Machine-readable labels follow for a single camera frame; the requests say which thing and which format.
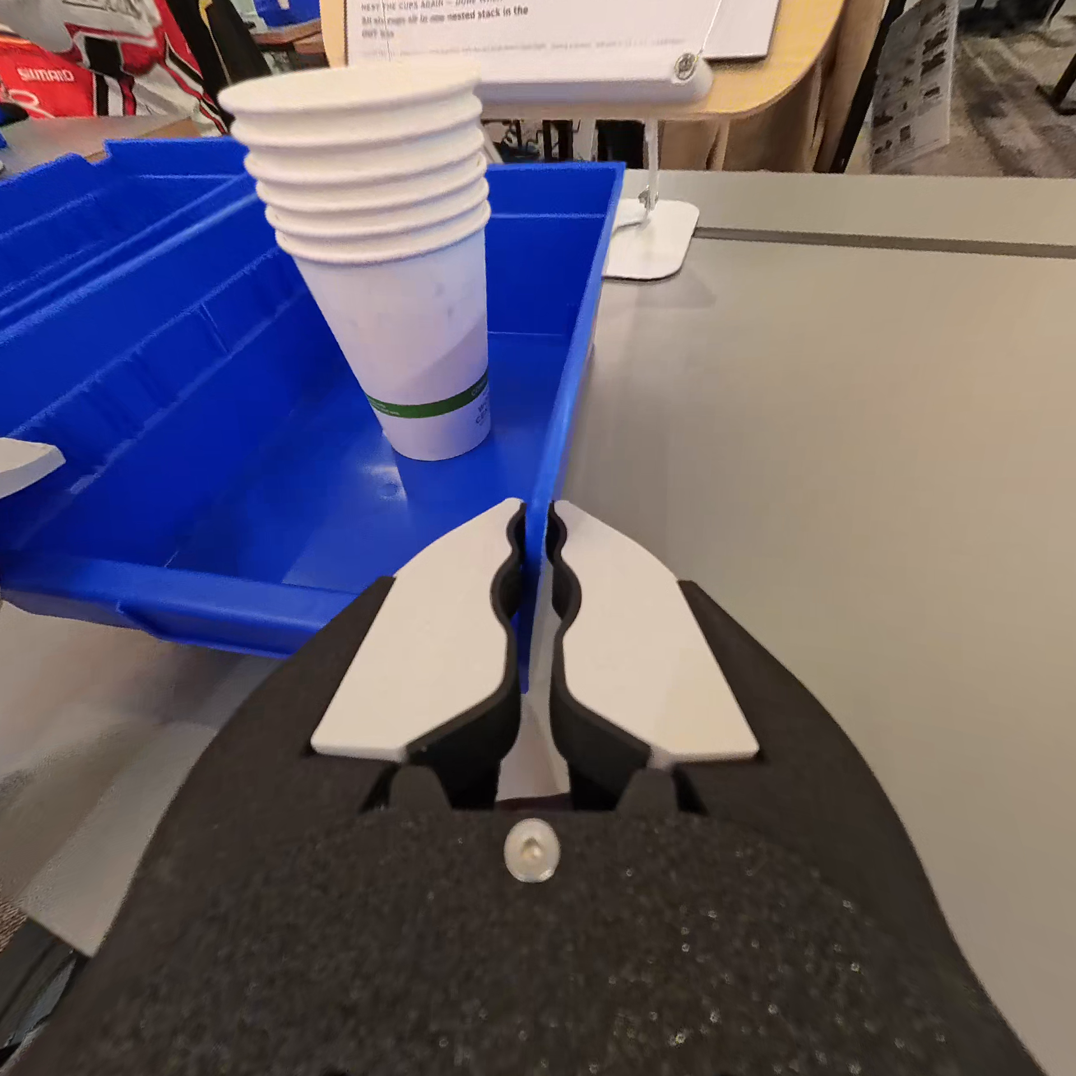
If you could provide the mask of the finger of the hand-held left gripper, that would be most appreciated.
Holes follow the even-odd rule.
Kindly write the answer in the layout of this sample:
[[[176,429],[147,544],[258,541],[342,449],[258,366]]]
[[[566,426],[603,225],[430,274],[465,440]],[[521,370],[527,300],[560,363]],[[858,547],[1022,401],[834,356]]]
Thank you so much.
[[[5,499],[63,466],[61,449],[17,438],[1,438],[1,489]]]

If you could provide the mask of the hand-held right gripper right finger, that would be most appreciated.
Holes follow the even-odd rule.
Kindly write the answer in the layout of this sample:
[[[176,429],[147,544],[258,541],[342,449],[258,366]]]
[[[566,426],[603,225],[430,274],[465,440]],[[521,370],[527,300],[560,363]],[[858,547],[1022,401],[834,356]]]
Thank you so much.
[[[758,760],[758,736],[669,568],[568,500],[549,509],[548,561],[560,619],[550,727],[574,807],[615,807],[648,769]]]

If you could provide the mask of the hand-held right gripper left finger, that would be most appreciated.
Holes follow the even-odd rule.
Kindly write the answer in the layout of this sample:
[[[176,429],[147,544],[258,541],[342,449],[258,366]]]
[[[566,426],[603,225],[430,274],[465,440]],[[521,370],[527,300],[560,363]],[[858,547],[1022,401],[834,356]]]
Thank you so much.
[[[394,574],[312,734],[314,753],[425,767],[454,807],[493,807],[521,725],[513,618],[525,536],[526,504],[509,497]]]

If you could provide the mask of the blue plastic bin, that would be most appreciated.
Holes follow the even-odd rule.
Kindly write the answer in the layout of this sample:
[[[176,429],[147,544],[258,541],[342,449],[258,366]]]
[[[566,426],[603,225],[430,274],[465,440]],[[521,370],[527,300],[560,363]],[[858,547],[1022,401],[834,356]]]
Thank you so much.
[[[527,504],[522,675],[585,381],[617,164],[493,166],[491,436],[404,461],[230,139],[109,143],[2,181],[2,437],[63,465],[2,498],[30,612],[287,657],[378,578]]]

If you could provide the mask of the stack of nested white cups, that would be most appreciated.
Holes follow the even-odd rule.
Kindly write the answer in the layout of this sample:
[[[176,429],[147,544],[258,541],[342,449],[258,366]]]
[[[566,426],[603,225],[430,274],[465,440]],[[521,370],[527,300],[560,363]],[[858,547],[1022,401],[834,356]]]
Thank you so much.
[[[475,61],[411,57],[220,93],[277,243],[412,461],[448,461],[491,430],[479,85]]]

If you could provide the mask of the beige cloth cover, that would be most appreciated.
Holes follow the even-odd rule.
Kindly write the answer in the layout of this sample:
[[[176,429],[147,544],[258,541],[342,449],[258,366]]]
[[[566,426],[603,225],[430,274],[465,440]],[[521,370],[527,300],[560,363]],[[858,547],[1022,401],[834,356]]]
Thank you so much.
[[[827,172],[883,1],[791,1],[759,61],[714,61],[708,98],[662,123],[664,170]]]

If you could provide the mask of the wooden display board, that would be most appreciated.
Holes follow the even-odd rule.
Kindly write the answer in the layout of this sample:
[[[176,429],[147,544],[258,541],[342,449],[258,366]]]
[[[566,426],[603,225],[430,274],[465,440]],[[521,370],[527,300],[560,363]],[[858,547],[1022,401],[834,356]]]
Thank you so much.
[[[815,68],[843,2],[344,2],[318,17],[334,68],[420,56],[480,67],[489,119],[731,118]]]

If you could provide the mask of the printed paper sheet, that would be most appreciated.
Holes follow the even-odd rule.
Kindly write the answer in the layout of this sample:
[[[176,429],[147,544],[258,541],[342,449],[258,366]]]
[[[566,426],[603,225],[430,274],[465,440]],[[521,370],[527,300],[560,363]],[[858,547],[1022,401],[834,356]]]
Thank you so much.
[[[958,1],[907,2],[879,55],[870,104],[870,173],[905,172],[948,146]]]

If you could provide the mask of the printed instruction sheet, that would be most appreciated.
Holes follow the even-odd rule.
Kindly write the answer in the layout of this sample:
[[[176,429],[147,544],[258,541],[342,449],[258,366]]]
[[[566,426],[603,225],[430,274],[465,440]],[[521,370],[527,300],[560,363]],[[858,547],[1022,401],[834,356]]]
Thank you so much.
[[[348,1],[346,58],[646,49],[751,61],[778,1]]]

